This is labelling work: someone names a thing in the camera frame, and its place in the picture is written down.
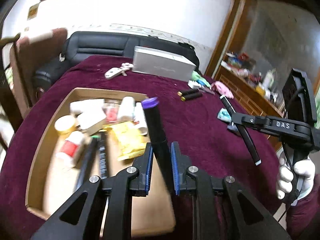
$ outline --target white glove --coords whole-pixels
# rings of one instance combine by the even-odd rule
[[[286,165],[286,157],[284,152],[281,153],[279,158],[279,174],[278,181],[276,184],[276,194],[278,199],[283,199],[285,193],[290,193],[292,191],[291,181],[293,180],[293,173],[290,171],[290,168]],[[297,162],[293,166],[294,171],[297,175],[304,176],[303,184],[301,188],[299,199],[306,197],[313,188],[313,179],[316,173],[316,167],[312,160],[308,157],[306,160]]]

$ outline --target wooden chair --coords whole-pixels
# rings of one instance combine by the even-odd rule
[[[4,38],[0,40],[0,104],[6,113],[9,122],[12,125],[14,132],[16,133],[18,128],[20,127],[23,118],[21,116],[21,112],[19,110],[18,104],[12,94],[12,91],[9,87],[7,78],[4,73],[3,59],[2,59],[2,49],[8,43],[13,43],[13,46],[16,48],[16,42],[20,38],[20,34],[17,34],[13,38]],[[2,147],[7,150],[8,146],[3,140],[2,136],[0,136],[0,144]]]
[[[57,28],[36,36],[20,38],[11,47],[9,57],[13,76],[13,93],[23,119],[38,101],[32,76],[43,64],[58,57],[67,39],[68,31]]]

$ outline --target cardboard box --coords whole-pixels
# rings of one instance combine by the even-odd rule
[[[188,82],[196,65],[187,58],[158,49],[135,46],[132,71]]]
[[[70,103],[89,98],[122,99],[126,96],[131,96],[136,101],[147,97],[138,93],[86,88],[75,88],[67,95],[49,121],[31,164],[25,199],[29,212],[47,220],[73,193],[81,160],[75,168],[70,169],[64,165],[63,160],[55,156],[66,137],[59,136],[54,129],[55,121],[69,114]],[[110,175],[114,176],[131,166],[133,159],[117,161],[120,150],[112,136],[109,136],[108,146]],[[91,174],[100,175],[98,155]],[[132,236],[164,234],[173,231],[174,226],[171,197],[154,158],[149,195],[132,199]]]

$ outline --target purple marker cap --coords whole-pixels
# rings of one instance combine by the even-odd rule
[[[159,104],[158,98],[148,98],[141,102],[143,109],[153,108]]]

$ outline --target metal pivot screw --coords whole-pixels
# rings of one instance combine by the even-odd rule
[[[226,177],[226,182],[228,183],[234,183],[236,181],[236,179],[232,176],[227,176]]]
[[[131,167],[127,168],[128,173],[135,173],[136,171],[137,171],[136,167],[131,166]]]
[[[90,179],[89,179],[89,181],[90,181],[91,183],[96,183],[98,180],[99,180],[99,177],[98,177],[98,176],[92,176],[92,177],[90,177]]]
[[[192,172],[192,173],[195,173],[195,172],[197,172],[199,169],[198,169],[198,167],[196,167],[196,166],[190,166],[190,167],[188,168],[188,170],[189,170],[190,172]]]

